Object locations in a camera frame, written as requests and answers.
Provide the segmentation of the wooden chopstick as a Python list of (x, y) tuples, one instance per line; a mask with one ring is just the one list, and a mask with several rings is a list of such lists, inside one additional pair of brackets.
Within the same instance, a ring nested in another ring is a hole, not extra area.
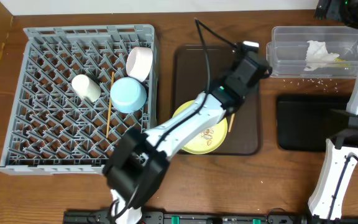
[[(111, 73), (111, 85), (110, 85), (110, 92), (112, 89), (112, 86), (114, 85), (114, 77), (115, 77), (115, 72)], [(108, 139), (109, 136), (109, 130), (110, 130), (110, 121), (111, 121), (111, 107), (112, 107), (112, 99), (111, 99), (111, 95), (109, 92), (109, 106), (108, 106), (108, 117), (107, 117), (107, 126), (106, 126), (106, 139)]]
[(233, 123), (234, 123), (234, 118), (235, 118), (235, 113), (233, 113), (230, 117), (230, 120), (229, 120), (229, 125), (228, 125), (228, 129), (227, 131), (230, 133), (231, 130), (232, 130), (232, 126), (233, 126)]

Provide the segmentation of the white tissue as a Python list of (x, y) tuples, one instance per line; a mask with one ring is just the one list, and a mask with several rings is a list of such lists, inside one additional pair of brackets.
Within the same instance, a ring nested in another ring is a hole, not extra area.
[(304, 71), (311, 72), (323, 68), (339, 58), (339, 54), (329, 53), (325, 42), (309, 40), (309, 47), (306, 51), (306, 67)]

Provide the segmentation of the yellow plate with scraps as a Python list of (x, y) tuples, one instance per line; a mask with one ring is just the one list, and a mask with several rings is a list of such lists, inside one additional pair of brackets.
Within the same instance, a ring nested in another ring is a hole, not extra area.
[(207, 154), (216, 150), (225, 140), (228, 124), (224, 118), (217, 125), (205, 129), (182, 147), (190, 154)]

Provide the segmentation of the green yellow snack wrapper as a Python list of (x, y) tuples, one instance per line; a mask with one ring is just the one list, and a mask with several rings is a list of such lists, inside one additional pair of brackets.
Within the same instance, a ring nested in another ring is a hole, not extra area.
[(341, 58), (336, 58), (334, 61), (336, 67), (349, 68), (351, 66), (351, 64), (347, 60)]

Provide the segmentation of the pink shallow bowl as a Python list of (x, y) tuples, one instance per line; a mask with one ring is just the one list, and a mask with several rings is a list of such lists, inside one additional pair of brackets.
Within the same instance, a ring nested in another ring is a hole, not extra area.
[(150, 73), (152, 62), (152, 49), (147, 47), (134, 47), (127, 57), (127, 75), (140, 82), (144, 82)]

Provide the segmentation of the light blue bowl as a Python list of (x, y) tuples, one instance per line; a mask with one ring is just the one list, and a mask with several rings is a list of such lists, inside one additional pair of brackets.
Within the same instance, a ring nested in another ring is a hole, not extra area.
[(114, 82), (110, 97), (114, 109), (121, 113), (133, 113), (145, 105), (147, 92), (136, 79), (124, 77)]

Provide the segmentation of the cream white cup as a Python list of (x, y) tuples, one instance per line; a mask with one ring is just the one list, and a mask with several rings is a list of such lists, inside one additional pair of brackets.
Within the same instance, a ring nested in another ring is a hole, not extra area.
[(87, 98), (94, 103), (101, 96), (99, 85), (84, 74), (75, 76), (71, 81), (71, 86), (82, 100)]

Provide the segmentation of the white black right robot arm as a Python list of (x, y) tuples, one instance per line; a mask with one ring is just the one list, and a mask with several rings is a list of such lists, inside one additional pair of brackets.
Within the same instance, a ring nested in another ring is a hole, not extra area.
[[(358, 1), (320, 0), (314, 16), (358, 29)], [(336, 110), (334, 116), (344, 126), (326, 140), (323, 168), (308, 200), (308, 223), (342, 223), (342, 203), (358, 166), (358, 72), (346, 110)]]

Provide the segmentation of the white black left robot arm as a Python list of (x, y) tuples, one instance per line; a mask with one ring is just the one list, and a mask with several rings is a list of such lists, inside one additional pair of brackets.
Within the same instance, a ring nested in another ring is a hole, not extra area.
[(159, 189), (172, 157), (199, 133), (236, 113), (250, 91), (272, 68), (259, 56), (259, 43), (230, 43), (235, 58), (230, 69), (212, 80), (180, 114), (145, 132), (125, 132), (109, 160), (103, 175), (113, 201), (108, 212), (111, 223), (138, 223), (142, 206)]

